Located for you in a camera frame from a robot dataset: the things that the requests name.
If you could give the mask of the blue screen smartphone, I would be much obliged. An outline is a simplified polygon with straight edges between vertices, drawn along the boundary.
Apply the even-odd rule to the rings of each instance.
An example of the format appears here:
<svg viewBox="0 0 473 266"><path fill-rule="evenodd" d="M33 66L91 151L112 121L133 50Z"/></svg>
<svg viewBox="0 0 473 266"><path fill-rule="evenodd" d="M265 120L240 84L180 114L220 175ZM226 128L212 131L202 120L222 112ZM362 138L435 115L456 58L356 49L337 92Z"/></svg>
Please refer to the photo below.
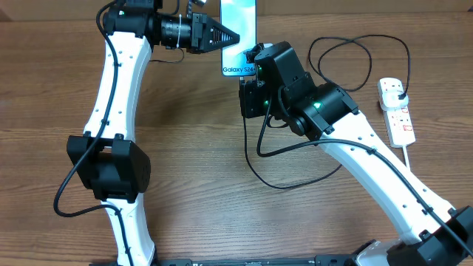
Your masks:
<svg viewBox="0 0 473 266"><path fill-rule="evenodd" d="M255 75L255 66L247 62L245 52L256 45L256 0L221 0L220 23L237 34L236 43L222 49L222 75Z"/></svg>

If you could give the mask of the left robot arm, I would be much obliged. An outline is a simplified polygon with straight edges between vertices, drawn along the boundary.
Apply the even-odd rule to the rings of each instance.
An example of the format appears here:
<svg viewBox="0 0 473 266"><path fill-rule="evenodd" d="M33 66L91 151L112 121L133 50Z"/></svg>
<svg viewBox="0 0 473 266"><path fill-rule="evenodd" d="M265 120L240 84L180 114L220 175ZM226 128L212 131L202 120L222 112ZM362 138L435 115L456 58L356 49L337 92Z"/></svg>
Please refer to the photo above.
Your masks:
<svg viewBox="0 0 473 266"><path fill-rule="evenodd" d="M202 54L239 43L233 30L205 13L163 13L162 2L111 1L96 16L106 57L92 114L79 136L67 141L71 174L105 210L118 247L116 265L157 265L144 194L151 162L137 145L135 118L140 86L154 47Z"/></svg>

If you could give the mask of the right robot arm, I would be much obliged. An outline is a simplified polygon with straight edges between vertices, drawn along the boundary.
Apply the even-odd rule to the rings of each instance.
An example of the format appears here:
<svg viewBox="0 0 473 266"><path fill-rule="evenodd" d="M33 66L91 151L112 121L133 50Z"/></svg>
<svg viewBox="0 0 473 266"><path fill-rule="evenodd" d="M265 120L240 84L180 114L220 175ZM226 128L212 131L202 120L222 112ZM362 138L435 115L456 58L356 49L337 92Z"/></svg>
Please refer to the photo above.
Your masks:
<svg viewBox="0 0 473 266"><path fill-rule="evenodd" d="M334 83L315 85L286 42L245 51L256 77L239 88L242 116L284 121L308 146L340 162L379 204L398 238L371 241L340 265L458 265L472 254L472 208L455 208L383 143L356 102Z"/></svg>

